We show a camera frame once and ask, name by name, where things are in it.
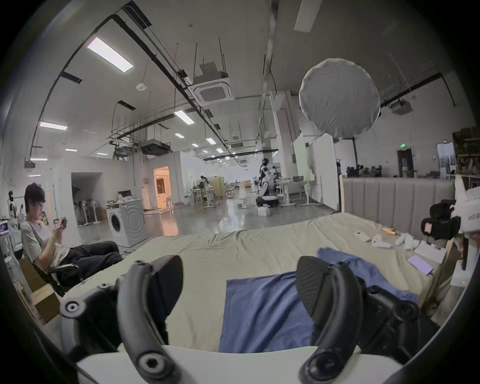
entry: white table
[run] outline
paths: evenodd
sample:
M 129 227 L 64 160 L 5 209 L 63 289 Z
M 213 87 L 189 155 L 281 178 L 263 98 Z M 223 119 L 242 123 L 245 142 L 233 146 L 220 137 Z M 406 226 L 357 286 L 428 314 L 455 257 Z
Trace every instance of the white table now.
M 311 181 L 292 181 L 292 180 L 281 180 L 278 182 L 278 185 L 280 186 L 280 192 L 285 194 L 287 198 L 287 202 L 285 204 L 281 204 L 280 206 L 288 206 L 288 205 L 296 205 L 295 203 L 290 202 L 290 194 L 288 192 L 288 185 L 289 184 L 298 184 L 298 185 L 303 185 L 305 189 L 305 194 L 307 196 L 307 202 L 304 204 L 301 204 L 302 206 L 306 205 L 315 205 L 315 203 L 310 203 L 310 192 L 311 192 L 311 187 L 310 187 Z

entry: humanoid robot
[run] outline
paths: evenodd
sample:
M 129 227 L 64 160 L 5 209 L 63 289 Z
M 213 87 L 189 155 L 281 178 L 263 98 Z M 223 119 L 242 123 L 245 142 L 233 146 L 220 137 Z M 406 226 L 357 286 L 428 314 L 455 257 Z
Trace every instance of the humanoid robot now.
M 256 203 L 259 207 L 278 205 L 278 196 L 275 193 L 276 175 L 268 168 L 268 159 L 264 158 L 260 166 L 258 180 L 255 182 L 260 187 Z

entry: man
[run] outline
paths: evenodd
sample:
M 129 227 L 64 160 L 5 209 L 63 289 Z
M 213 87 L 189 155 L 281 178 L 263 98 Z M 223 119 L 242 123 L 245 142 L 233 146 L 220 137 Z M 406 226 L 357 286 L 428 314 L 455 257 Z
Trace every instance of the man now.
M 50 268 L 74 263 L 82 278 L 87 278 L 122 261 L 118 246 L 113 241 L 80 245 L 69 248 L 62 244 L 67 220 L 59 221 L 52 231 L 41 221 L 45 192 L 36 183 L 25 189 L 26 219 L 21 224 L 23 248 L 35 265 L 45 273 Z M 57 280 L 64 287 L 80 282 L 76 271 L 57 272 Z

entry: desk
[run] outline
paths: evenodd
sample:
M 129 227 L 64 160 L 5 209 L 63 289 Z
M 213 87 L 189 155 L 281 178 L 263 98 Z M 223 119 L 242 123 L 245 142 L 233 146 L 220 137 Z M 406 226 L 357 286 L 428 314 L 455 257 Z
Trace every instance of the desk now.
M 290 194 L 288 192 L 288 185 L 289 184 L 303 185 L 303 187 L 305 189 L 305 194 L 307 196 L 307 202 L 304 203 L 304 204 L 301 204 L 302 206 L 315 205 L 315 203 L 310 203 L 310 191 L 311 191 L 310 183 L 311 183 L 311 181 L 291 181 L 291 180 L 281 180 L 281 181 L 279 181 L 278 185 L 280 186 L 280 192 L 282 194 L 285 194 L 285 196 L 287 197 L 287 202 L 285 204 L 281 204 L 280 206 L 283 207 L 283 206 L 287 206 L 287 205 L 295 205 L 295 203 L 290 202 Z
M 191 191 L 193 192 L 193 194 L 198 194 L 198 192 L 200 192 L 200 196 L 201 196 L 201 199 L 202 199 L 202 206 L 204 208 L 215 208 L 215 197 L 212 198 L 212 195 L 209 193 L 209 192 L 213 192 L 213 191 L 216 191 L 218 188 L 211 188 L 211 189 L 208 189 L 206 190 L 205 188 L 198 188 L 198 189 L 192 189 Z M 204 194 L 203 192 L 206 192 L 206 197 L 207 197 L 207 202 L 204 203 Z M 195 205 L 196 203 L 196 199 L 194 198 L 193 199 L 193 204 Z

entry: armrest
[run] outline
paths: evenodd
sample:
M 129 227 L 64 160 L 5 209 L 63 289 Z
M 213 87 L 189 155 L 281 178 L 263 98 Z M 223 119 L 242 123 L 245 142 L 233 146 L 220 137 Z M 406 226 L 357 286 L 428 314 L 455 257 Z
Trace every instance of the armrest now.
M 47 275 L 51 275 L 53 273 L 61 272 L 61 271 L 71 271 L 74 270 L 76 271 L 78 277 L 80 278 L 80 281 L 83 281 L 82 276 L 80 275 L 80 268 L 77 264 L 62 264 L 58 265 L 56 267 L 50 268 L 47 272 Z

